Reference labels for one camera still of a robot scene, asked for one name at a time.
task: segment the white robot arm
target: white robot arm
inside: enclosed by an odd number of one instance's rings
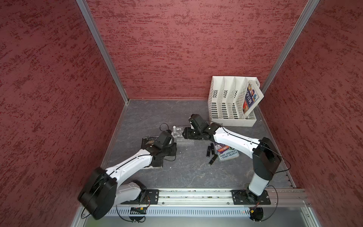
[[[261,140],[249,138],[229,131],[216,123],[209,125],[198,114],[191,115],[189,122],[192,127],[184,129],[185,139],[222,143],[239,150],[253,160],[254,175],[243,195],[243,200],[249,204],[256,204],[281,162],[271,140],[265,137]]]
[[[140,169],[150,165],[153,159],[165,157],[170,149],[176,149],[176,143],[171,134],[163,131],[153,145],[139,150],[125,161],[105,170],[96,168],[78,195],[78,201],[96,220],[102,218],[114,204],[129,200],[142,203],[146,187],[141,182],[121,184]]]

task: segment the metal panel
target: metal panel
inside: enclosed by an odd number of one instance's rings
[[[117,206],[120,216],[142,216],[130,214],[131,207]],[[110,209],[106,216],[118,216],[116,207]],[[250,217],[249,208],[243,207],[149,207],[146,217]]]
[[[315,7],[318,5],[319,0],[309,0],[302,11],[298,21],[295,24],[294,29],[290,33],[289,38],[287,39],[285,46],[283,47],[279,57],[276,60],[276,63],[272,67],[267,79],[262,85],[261,91],[265,93],[267,88],[270,86],[272,80],[274,79],[277,71],[281,67],[282,63],[284,62],[285,58],[287,57],[288,53],[290,52],[291,48],[294,46],[297,38],[299,37],[301,31],[305,27],[305,24],[309,20],[310,16],[312,15]]]
[[[234,205],[230,188],[221,189],[183,189],[160,188],[158,206],[179,207],[252,207],[247,205]],[[304,189],[276,189],[279,207],[305,207],[311,203]],[[274,189],[266,188],[271,205],[260,207],[275,207],[277,195]]]
[[[76,0],[77,4],[83,14],[83,17],[85,18],[87,25],[89,27],[89,29],[91,30],[91,33],[93,35],[94,40],[97,43],[97,46],[106,62],[107,67],[109,68],[111,75],[116,83],[116,86],[118,88],[118,90],[120,91],[123,101],[125,102],[125,104],[129,103],[129,97],[126,94],[125,89],[123,88],[123,85],[121,83],[121,80],[118,76],[118,73],[116,71],[115,65],[112,62],[112,59],[106,49],[106,46],[102,40],[101,34],[98,31],[98,28],[96,26],[95,21],[93,20],[91,11],[86,3],[85,0]]]
[[[311,207],[302,207],[301,210],[309,227],[321,227],[320,222]]]
[[[82,211],[83,211],[83,206],[79,206],[70,227],[82,227],[85,224],[86,219],[81,218]]]

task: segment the gray floor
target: gray floor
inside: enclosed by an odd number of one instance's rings
[[[199,114],[208,120],[207,101],[143,101],[131,100],[121,130],[107,167],[116,165],[134,155],[141,146],[142,137],[158,136],[161,123],[188,125],[191,114]],[[257,122],[253,127],[226,127],[239,134],[252,137],[268,137],[260,116],[256,113]],[[149,188],[155,187],[247,187],[252,175],[252,160],[240,153],[235,159],[216,161],[209,165],[206,150],[208,141],[195,141],[193,145],[177,145],[177,156],[174,162],[164,161],[161,169],[140,170],[125,183],[139,180]],[[276,174],[270,183],[275,187],[290,187],[285,173]]]

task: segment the mounting plate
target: mounting plate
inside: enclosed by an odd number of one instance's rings
[[[235,205],[255,205],[255,204],[249,203],[246,199],[238,198],[238,195],[236,195],[236,194],[243,195],[245,192],[246,192],[245,189],[243,189],[243,190],[231,190],[233,203]],[[269,199],[269,196],[268,196],[266,190],[264,190],[262,192],[262,194],[261,194],[260,205],[271,205],[271,201]]]
[[[142,202],[142,203],[132,200],[132,201],[123,202],[121,204],[138,204],[138,205],[149,205],[149,203],[157,204],[158,200],[159,200],[159,190],[158,189],[146,189],[145,196],[149,196],[150,202],[146,198],[146,200],[144,200],[144,202]]]

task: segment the book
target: book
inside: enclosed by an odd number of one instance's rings
[[[142,138],[141,142],[141,149],[146,149],[148,146],[151,146],[154,144],[154,142],[158,139],[158,136],[146,136]],[[163,167],[163,161],[157,162],[157,163],[151,163],[150,165],[144,167],[143,169],[156,169],[156,168],[162,168]]]
[[[243,102],[243,113],[247,117],[257,104],[264,97],[260,88],[257,86],[256,82],[253,80],[248,81],[247,91],[245,96],[245,101]]]
[[[216,142],[213,142],[213,144],[214,150],[217,152],[218,159],[220,161],[225,161],[240,156],[239,151],[230,146]]]
[[[154,142],[158,139],[158,136],[146,136],[142,138],[141,149],[146,149],[147,147],[154,144]],[[163,148],[162,154],[157,154],[153,156],[150,165],[144,167],[143,169],[156,169],[163,167],[164,157],[175,157],[176,156],[176,143],[174,143],[171,147]]]

